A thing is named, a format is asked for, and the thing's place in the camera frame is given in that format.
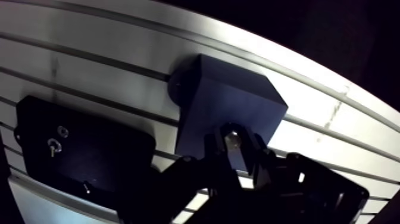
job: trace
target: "white wall panel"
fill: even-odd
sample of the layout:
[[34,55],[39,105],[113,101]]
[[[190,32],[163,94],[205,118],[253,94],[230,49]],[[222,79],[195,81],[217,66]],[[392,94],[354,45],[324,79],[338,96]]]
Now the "white wall panel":
[[346,104],[340,106],[330,128],[383,151],[400,156],[400,133]]
[[335,172],[365,187],[370,193],[370,196],[392,198],[400,189],[399,185],[385,183],[382,181],[375,181],[369,178],[364,178],[362,176],[357,176],[350,173],[344,173],[339,171]]
[[387,203],[388,203],[387,201],[368,200],[367,204],[365,205],[362,212],[363,213],[378,213],[384,208],[384,206]]
[[325,86],[329,86],[338,92],[342,92],[350,84],[350,81],[339,76],[337,73],[268,39],[227,23],[160,2],[130,0],[61,0],[60,2],[72,2],[102,8],[198,33],[253,52],[316,80]]
[[[0,31],[3,32],[81,49],[167,74],[185,57],[203,53],[266,75],[289,105],[289,114],[321,126],[329,121],[338,103],[274,71],[170,35],[79,13],[9,2],[0,2],[0,5]],[[40,21],[41,25],[31,24],[33,21]]]
[[360,216],[358,220],[355,222],[355,224],[367,224],[370,222],[374,216]]
[[8,104],[5,104],[3,102],[0,102],[0,122],[5,123],[6,125],[14,127],[17,124],[17,112],[15,110],[15,107],[12,107]]
[[352,83],[346,95],[400,126],[400,113],[365,89]]
[[53,203],[34,192],[9,182],[15,202],[25,223],[29,224],[103,224],[98,219],[80,214],[63,206]]
[[7,128],[4,128],[2,126],[0,126],[0,131],[3,139],[3,144],[22,153],[20,145],[14,138],[14,133],[11,130],[8,130]]
[[4,150],[8,164],[26,173],[24,158],[10,150]]

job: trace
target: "slatwall groove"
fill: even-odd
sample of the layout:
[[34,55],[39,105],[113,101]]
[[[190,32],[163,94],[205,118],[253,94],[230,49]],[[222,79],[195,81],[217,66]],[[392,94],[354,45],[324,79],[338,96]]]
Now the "slatwall groove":
[[[51,2],[51,1],[24,1],[24,0],[6,0],[8,2],[16,2],[20,4],[29,4],[36,5],[41,7],[55,8],[59,10],[78,12],[82,14],[94,15],[97,17],[108,18],[115,21],[120,21],[123,23],[133,24],[135,26],[143,27],[146,29],[156,30],[161,33],[165,33],[168,35],[175,36],[177,38],[185,39],[187,41],[191,41],[193,43],[198,43],[203,46],[207,46],[209,48],[218,50],[220,52],[224,52],[226,54],[230,54],[232,56],[241,58],[243,60],[249,61],[251,63],[257,64],[261,67],[265,67],[272,71],[276,71],[284,76],[287,76],[291,79],[294,79],[298,82],[301,82],[307,86],[310,86],[330,97],[333,97],[349,106],[359,110],[360,112],[367,114],[371,118],[378,120],[380,123],[390,127],[393,130],[396,130],[400,133],[400,126],[396,125],[394,122],[389,119],[383,117],[377,112],[363,106],[362,104],[354,101],[353,99],[347,98],[343,96],[341,93],[336,92],[333,89],[330,89],[327,86],[324,86],[302,74],[299,74],[291,69],[280,66],[266,58],[260,57],[252,52],[249,52],[245,49],[238,48],[233,45],[229,45],[227,43],[218,41],[213,38],[209,38],[208,36],[203,36],[198,33],[190,32],[188,30],[182,30],[176,27],[168,26],[165,24],[157,23],[154,21],[149,21],[141,18],[137,18],[131,15],[125,15],[121,13],[116,13],[113,11],[102,10],[100,8],[93,8],[88,6],[82,6],[77,4],[71,4],[67,2]],[[400,158],[394,158],[396,161],[400,162]]]
[[71,89],[71,88],[68,88],[68,87],[63,86],[63,85],[58,85],[56,83],[51,83],[51,82],[47,82],[47,81],[44,81],[44,80],[36,79],[36,78],[31,77],[29,75],[22,74],[22,73],[19,73],[17,71],[13,71],[13,70],[10,70],[10,69],[6,69],[4,67],[0,67],[0,72],[6,73],[6,74],[8,74],[10,76],[17,77],[19,79],[26,80],[28,82],[33,82],[33,83],[38,84],[38,85],[46,86],[47,88],[55,89],[57,91],[64,92],[66,94],[73,95],[75,97],[79,97],[79,98],[83,98],[83,99],[86,99],[86,100],[89,100],[89,101],[97,102],[98,104],[103,104],[103,105],[106,105],[108,107],[112,107],[112,108],[115,108],[115,109],[118,109],[118,110],[121,110],[121,111],[132,113],[132,114],[135,114],[135,115],[138,115],[138,116],[141,116],[141,117],[146,117],[148,119],[155,120],[155,121],[158,121],[158,122],[170,125],[170,126],[178,127],[178,121],[174,120],[174,119],[170,119],[168,117],[163,117],[163,116],[160,116],[158,114],[154,114],[154,113],[150,113],[150,112],[147,112],[147,111],[144,111],[144,110],[140,110],[140,109],[137,109],[137,108],[134,108],[134,107],[130,107],[130,106],[125,105],[125,104],[120,104],[120,103],[115,102],[115,101],[111,101],[111,100],[108,100],[108,99],[105,99],[105,98],[101,98],[101,97],[97,97],[97,96],[94,96],[94,95],[91,95],[91,94],[87,94],[85,92],[78,91],[78,90],[75,90],[75,89]]
[[0,102],[3,102],[3,103],[5,103],[5,104],[8,104],[8,105],[13,106],[13,107],[15,107],[15,106],[17,105],[16,102],[11,101],[11,100],[9,100],[9,99],[6,99],[6,98],[4,98],[4,97],[0,97]]
[[164,82],[168,82],[169,77],[170,77],[169,75],[160,73],[158,71],[153,71],[153,70],[146,69],[146,68],[143,68],[140,66],[136,66],[136,65],[133,65],[130,63],[126,63],[123,61],[115,60],[115,59],[104,57],[101,55],[96,55],[96,54],[93,54],[90,52],[81,51],[81,50],[74,49],[74,48],[69,48],[67,46],[57,45],[54,43],[49,43],[49,42],[40,41],[40,40],[36,40],[36,39],[32,39],[32,38],[26,38],[26,37],[17,36],[17,35],[12,35],[9,33],[4,33],[4,32],[0,32],[0,38],[6,39],[9,41],[15,41],[15,42],[31,45],[31,46],[36,46],[38,48],[48,49],[50,51],[55,51],[55,52],[60,52],[60,53],[67,54],[67,55],[72,55],[74,57],[79,57],[79,58],[83,58],[86,60],[95,61],[97,63],[106,64],[108,66],[116,67],[116,68],[119,68],[122,70],[138,73],[143,76],[147,76],[147,77],[161,80]]
[[12,151],[13,153],[18,154],[18,155],[20,155],[20,156],[22,156],[22,157],[24,156],[21,152],[18,152],[17,150],[15,150],[15,149],[13,149],[13,148],[7,146],[7,145],[3,145],[3,146],[4,146],[4,148],[5,148],[6,150],[10,150],[10,151]]
[[5,124],[5,123],[3,123],[3,122],[0,122],[0,126],[6,128],[6,129],[8,129],[8,130],[10,130],[10,131],[12,131],[12,132],[14,131],[14,128],[13,128],[13,127],[11,127],[10,125],[7,125],[7,124]]
[[390,201],[390,198],[382,198],[382,197],[370,196],[370,200],[376,200],[376,201]]

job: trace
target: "metal surface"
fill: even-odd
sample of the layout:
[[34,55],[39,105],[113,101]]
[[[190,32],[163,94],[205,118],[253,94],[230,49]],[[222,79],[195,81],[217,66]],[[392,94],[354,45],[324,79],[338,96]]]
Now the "metal surface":
[[[69,10],[69,11],[75,11],[75,12],[80,12],[80,13],[85,13],[85,14],[92,14],[95,16],[99,17],[105,17],[105,18],[110,18],[113,20],[117,21],[122,21],[125,23],[130,23],[134,24],[137,26],[142,26],[148,29],[156,30],[159,32],[163,32],[169,35],[173,35],[179,38],[183,38],[189,41],[192,41],[194,43],[199,43],[204,46],[208,46],[213,49],[217,49],[221,52],[225,52],[231,55],[234,55],[235,57],[244,59],[246,61],[250,61],[254,64],[258,64],[259,66],[266,67],[268,69],[274,70],[276,72],[279,72],[287,77],[290,77],[292,79],[295,79],[296,81],[299,81],[301,83],[304,83],[310,87],[313,87],[315,89],[318,89],[319,91],[335,98],[338,99],[339,101],[344,102],[345,104],[350,105],[351,107],[354,107],[355,109],[361,111],[362,113],[367,114],[368,116],[378,120],[379,122],[383,123],[384,125],[396,130],[397,132],[400,132],[400,127],[396,125],[394,122],[390,121],[389,119],[383,117],[382,115],[378,114],[377,112],[371,110],[370,108],[365,107],[364,105],[354,101],[351,98],[348,98],[344,96],[343,94],[336,92],[335,90],[322,85],[315,80],[312,80],[307,77],[307,75],[300,74],[294,70],[288,69],[287,67],[281,66],[280,64],[277,64],[273,61],[270,61],[264,57],[260,57],[257,54],[254,54],[251,51],[248,51],[247,49],[243,49],[234,45],[227,44],[227,40],[223,40],[221,38],[218,38],[217,35],[202,35],[200,33],[192,32],[190,30],[184,30],[180,29],[174,26],[174,24],[163,24],[165,23],[165,20],[163,18],[159,18],[154,21],[150,20],[144,20],[142,18],[134,17],[134,16],[126,16],[124,14],[120,13],[115,13],[112,11],[108,10],[100,10],[98,8],[93,8],[93,7],[86,7],[82,6],[79,4],[71,4],[68,2],[54,2],[54,1],[24,1],[24,0],[10,0],[11,2],[19,2],[22,4],[32,4],[32,5],[40,5],[44,7],[51,7],[51,8],[58,8],[62,10]],[[164,7],[165,11],[168,11],[169,6],[161,6],[161,8]],[[209,19],[206,19],[200,15],[193,14],[191,15],[193,18],[195,18],[200,24],[201,21],[204,20],[205,23],[210,24]],[[219,27],[219,29],[222,29],[224,26],[229,27],[228,24],[223,24],[219,21],[215,21],[214,25],[216,27]],[[254,40],[259,39],[258,36],[254,35]]]

